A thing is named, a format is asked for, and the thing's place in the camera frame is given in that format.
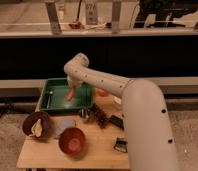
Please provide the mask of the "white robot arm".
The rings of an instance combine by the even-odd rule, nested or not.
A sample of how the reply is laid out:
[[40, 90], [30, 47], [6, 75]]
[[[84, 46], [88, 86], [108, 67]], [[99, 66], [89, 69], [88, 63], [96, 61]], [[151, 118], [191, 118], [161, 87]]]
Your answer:
[[64, 65], [70, 86], [85, 82], [121, 99], [131, 171], [180, 171], [164, 95], [147, 79], [89, 69], [78, 53]]

